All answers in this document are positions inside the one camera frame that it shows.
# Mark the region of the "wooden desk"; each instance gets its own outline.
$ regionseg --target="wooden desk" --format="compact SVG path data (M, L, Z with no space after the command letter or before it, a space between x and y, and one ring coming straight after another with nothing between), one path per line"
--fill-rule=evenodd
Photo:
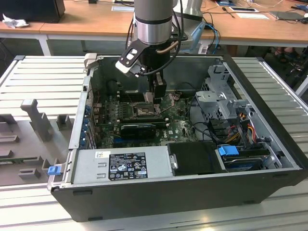
M7 27L4 23L0 23L0 34L1 33L25 33L25 34L39 34L39 30L44 25L44 23L28 23L30 26L18 27L16 29Z
M262 6L273 6L278 0L258 0L258 4ZM261 11L289 11L294 2L284 1L274 8L261 8L253 5L252 7ZM211 1L206 2L206 8L215 7L216 4ZM212 13L225 13L221 7L209 10ZM304 15L303 11L294 11ZM275 21L275 17L270 13L262 13L269 18L269 20L261 19L247 19L240 18L237 14L235 19L230 14L212 14L215 28L221 34L221 43L233 45L261 45L261 46L307 46L308 45L308 25L300 22L291 24L286 21ZM205 19L211 22L210 15L204 14ZM212 31L205 31L202 39L211 39L213 37Z
M112 3L88 1L64 1L65 14L58 24L45 23L42 34L95 35L125 37L131 22L132 12L111 11Z
M263 6L273 6L279 0L257 0ZM31 23L30 27L10 29L0 23L2 38L38 39L44 55L52 55L48 40L108 40L125 41L132 12L111 11L112 3L98 2L88 4L88 1L74 2L65 0L65 15L58 24ZM287 11L294 3L284 1L274 8L256 7L260 11ZM216 6L211 0L205 0L202 11ZM210 9L211 13L224 13L221 7ZM255 46L293 46L306 47L308 44L308 25L302 23L290 24L285 21L275 21L269 13L264 13L269 20L242 19L236 14L233 19L229 14L212 14L215 28L220 31L221 44L255 45ZM202 43L213 39L212 31L204 31Z

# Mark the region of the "green circuit board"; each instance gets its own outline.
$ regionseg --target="green circuit board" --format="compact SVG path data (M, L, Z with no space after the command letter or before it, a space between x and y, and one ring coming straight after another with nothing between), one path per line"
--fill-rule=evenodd
M159 110L147 110L144 102L119 102L117 99L110 98L104 103L103 123L97 124L101 137L99 148L124 148L124 147L146 147L146 146L164 146L170 142L188 142L197 141L194 129L191 127L187 112L190 105L190 99L178 99L174 101L166 96L160 103ZM167 126L157 126L156 135L150 140L124 140L121 138L121 123L125 119L159 117L166 119Z

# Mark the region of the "black computer case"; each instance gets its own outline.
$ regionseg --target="black computer case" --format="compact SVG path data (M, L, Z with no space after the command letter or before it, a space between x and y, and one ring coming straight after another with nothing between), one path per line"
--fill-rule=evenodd
M0 19L58 23L64 11L64 0L0 0Z

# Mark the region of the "floor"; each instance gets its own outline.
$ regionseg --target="floor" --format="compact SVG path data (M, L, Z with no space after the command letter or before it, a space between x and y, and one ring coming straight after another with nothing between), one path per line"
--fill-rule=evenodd
M0 76L4 73L6 66L8 66L13 57L16 55L43 55L39 42L35 39L17 39L10 38L2 40L5 47L0 45ZM86 41L87 52L95 52L100 54L121 54L125 48L125 42L118 41ZM51 48L54 55L85 55L82 51L81 42L76 40L51 40ZM260 57L266 54L265 61L276 71L282 78L286 79L286 74L290 71L291 66L279 63L276 58L267 53L267 47L239 46L238 57ZM226 47L221 46L221 50L216 54L226 53ZM304 94L303 99L308 101L308 92Z

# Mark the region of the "sticker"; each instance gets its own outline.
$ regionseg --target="sticker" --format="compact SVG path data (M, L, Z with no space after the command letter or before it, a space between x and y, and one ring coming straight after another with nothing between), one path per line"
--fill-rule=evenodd
M108 153L109 154L107 157L109 157L109 180L133 180L148 178L145 153Z
M96 152L95 158L108 158L110 153L111 153L110 151Z

